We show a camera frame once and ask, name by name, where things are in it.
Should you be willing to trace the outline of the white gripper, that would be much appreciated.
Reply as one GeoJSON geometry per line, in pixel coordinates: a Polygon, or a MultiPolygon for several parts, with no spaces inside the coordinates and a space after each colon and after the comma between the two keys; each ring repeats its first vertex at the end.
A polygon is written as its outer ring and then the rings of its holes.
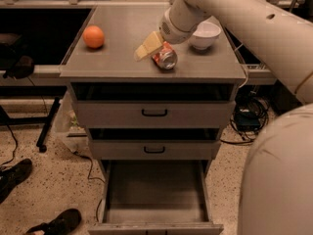
{"type": "Polygon", "coordinates": [[[134,59],[137,62],[158,52],[164,40],[170,44],[187,41],[196,30],[195,17],[189,10],[169,8],[164,12],[158,28],[159,31],[151,32],[136,49],[134,59]]]}

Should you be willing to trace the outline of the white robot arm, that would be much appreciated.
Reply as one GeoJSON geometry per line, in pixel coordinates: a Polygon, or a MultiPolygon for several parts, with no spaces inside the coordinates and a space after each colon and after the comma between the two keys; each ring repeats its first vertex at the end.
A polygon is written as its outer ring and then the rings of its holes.
{"type": "Polygon", "coordinates": [[[239,235],[313,235],[313,24],[265,0],[175,0],[135,51],[186,41],[218,19],[301,102],[267,125],[250,147],[242,179],[239,235]]]}

